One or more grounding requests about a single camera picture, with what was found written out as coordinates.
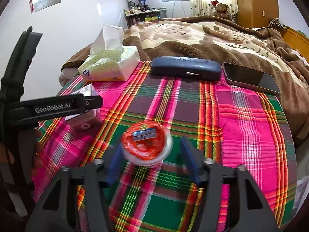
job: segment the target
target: white wall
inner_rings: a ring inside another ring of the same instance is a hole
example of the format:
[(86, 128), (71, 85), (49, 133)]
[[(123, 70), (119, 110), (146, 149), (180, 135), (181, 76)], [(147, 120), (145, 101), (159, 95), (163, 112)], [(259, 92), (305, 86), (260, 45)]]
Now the white wall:
[(43, 36), (27, 72), (22, 99), (55, 95), (61, 89), (58, 76), (62, 65), (92, 43), (104, 24), (126, 27), (124, 8), (126, 0), (61, 0), (31, 14), (28, 0), (11, 0), (0, 16), (0, 77), (21, 33), (32, 25), (33, 31)]
[(181, 17), (189, 17), (191, 16), (191, 5), (190, 1), (176, 1), (176, 2), (163, 2), (162, 0), (146, 0), (146, 4), (149, 7), (154, 8), (164, 8), (167, 9), (167, 17), (168, 18), (181, 18)]
[(300, 30), (309, 37), (309, 27), (293, 0), (278, 0), (279, 19), (286, 26)]

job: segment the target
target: silver bolt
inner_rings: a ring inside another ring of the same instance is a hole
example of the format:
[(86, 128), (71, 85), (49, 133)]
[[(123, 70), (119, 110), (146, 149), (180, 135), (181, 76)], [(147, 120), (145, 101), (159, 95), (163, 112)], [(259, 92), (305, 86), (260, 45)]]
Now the silver bolt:
[(104, 161), (103, 161), (103, 159), (94, 159), (93, 162), (96, 165), (100, 165), (100, 164), (103, 164)]
[(238, 168), (239, 171), (246, 171), (247, 170), (245, 165), (238, 165), (237, 168)]
[(203, 160), (203, 162), (205, 163), (205, 164), (214, 164), (215, 163), (215, 161), (213, 160), (213, 159), (211, 159), (211, 158), (205, 158), (204, 160)]
[(60, 170), (61, 170), (62, 172), (67, 172), (67, 171), (69, 171), (69, 169), (68, 169), (66, 166), (61, 166), (61, 167), (60, 167)]

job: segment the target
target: stuffed animal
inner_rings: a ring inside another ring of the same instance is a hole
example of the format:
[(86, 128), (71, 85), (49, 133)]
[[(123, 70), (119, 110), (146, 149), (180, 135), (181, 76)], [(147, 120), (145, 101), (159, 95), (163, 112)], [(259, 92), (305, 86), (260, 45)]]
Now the stuffed animal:
[(224, 18), (226, 20), (231, 20), (231, 15), (229, 13), (228, 5), (219, 3), (218, 1), (213, 1), (212, 4), (216, 8), (216, 12), (213, 14), (213, 16)]

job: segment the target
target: human hand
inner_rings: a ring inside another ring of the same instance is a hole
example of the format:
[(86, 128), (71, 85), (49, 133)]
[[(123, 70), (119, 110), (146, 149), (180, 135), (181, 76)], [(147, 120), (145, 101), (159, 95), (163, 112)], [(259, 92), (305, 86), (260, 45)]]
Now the human hand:
[[(36, 132), (37, 138), (40, 138), (42, 136), (42, 132), (40, 130), (35, 129), (35, 132)], [(32, 177), (36, 176), (38, 169), (43, 166), (43, 162), (40, 159), (40, 153), (43, 151), (43, 149), (44, 147), (39, 142), (35, 144), (34, 154), (32, 157), (32, 168), (30, 169)], [(8, 152), (9, 152), (10, 162), (14, 164), (15, 158), (11, 154), (10, 151)], [(4, 144), (2, 142), (0, 142), (0, 163), (8, 163)]]

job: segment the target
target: red lid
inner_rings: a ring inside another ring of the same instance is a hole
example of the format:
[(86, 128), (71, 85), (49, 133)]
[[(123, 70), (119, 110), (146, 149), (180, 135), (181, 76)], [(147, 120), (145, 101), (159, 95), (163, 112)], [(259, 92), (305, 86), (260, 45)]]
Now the red lid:
[(126, 151), (137, 158), (152, 160), (164, 148), (164, 126), (155, 121), (133, 124), (122, 135), (122, 143)]

